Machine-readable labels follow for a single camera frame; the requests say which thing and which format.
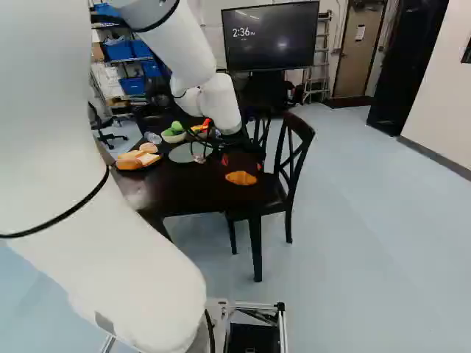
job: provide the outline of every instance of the bowl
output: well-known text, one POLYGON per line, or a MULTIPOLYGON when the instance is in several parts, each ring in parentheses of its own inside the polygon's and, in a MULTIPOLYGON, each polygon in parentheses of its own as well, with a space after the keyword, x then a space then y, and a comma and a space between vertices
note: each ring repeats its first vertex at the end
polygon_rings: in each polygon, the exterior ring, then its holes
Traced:
POLYGON ((167 143, 180 143, 185 140, 186 132, 183 132, 179 135, 165 136, 164 134, 162 134, 161 136, 162 139, 167 143))

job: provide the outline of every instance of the television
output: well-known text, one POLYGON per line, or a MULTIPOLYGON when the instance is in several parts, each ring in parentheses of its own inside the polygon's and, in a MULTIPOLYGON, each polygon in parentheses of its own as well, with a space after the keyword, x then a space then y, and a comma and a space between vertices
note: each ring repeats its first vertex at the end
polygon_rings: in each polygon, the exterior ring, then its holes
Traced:
POLYGON ((313 65, 318 1, 222 10, 228 71, 266 71, 313 65))

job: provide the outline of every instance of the office chair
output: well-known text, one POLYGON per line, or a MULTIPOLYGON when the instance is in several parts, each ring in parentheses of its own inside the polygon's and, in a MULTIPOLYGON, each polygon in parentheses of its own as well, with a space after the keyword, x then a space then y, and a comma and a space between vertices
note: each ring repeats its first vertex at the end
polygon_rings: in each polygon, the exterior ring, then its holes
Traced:
POLYGON ((115 146, 113 146, 111 143, 108 142, 108 140, 115 140, 117 138, 122 138, 125 141, 128 141, 129 138, 127 136, 123 135, 114 135, 114 134, 106 134, 103 135, 102 129, 105 127, 111 126, 113 123, 113 118, 110 120, 106 121, 105 123, 102 122, 102 119, 99 117, 98 112, 96 111, 96 108, 94 107, 93 104, 88 102, 88 106, 92 109, 93 114, 94 114, 94 121, 95 121, 95 126, 92 126, 93 130, 98 130, 98 138, 97 140, 100 142, 103 142, 109 149, 114 149, 115 146))

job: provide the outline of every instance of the blue floor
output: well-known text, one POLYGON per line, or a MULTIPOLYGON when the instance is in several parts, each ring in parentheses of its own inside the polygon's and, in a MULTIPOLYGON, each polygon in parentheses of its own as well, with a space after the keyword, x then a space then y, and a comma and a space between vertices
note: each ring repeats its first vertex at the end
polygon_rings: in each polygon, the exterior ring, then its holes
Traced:
MULTIPOLYGON (((245 222, 232 256, 223 216, 165 221, 208 295, 284 301, 291 352, 470 352, 471 183, 365 126, 367 107, 294 113, 317 136, 295 199, 294 244, 284 241, 283 215, 263 218, 262 283, 252 281, 245 222)), ((275 121, 271 155, 279 128, 275 121)), ((0 288, 0 352, 99 349, 102 333, 5 247, 0 288)))

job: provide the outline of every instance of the door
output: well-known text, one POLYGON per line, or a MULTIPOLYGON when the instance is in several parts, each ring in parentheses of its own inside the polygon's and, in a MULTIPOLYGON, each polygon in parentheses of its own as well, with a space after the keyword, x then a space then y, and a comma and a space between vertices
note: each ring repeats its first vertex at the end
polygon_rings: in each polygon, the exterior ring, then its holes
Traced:
POLYGON ((363 96, 380 35, 383 4, 350 6, 333 97, 363 96))

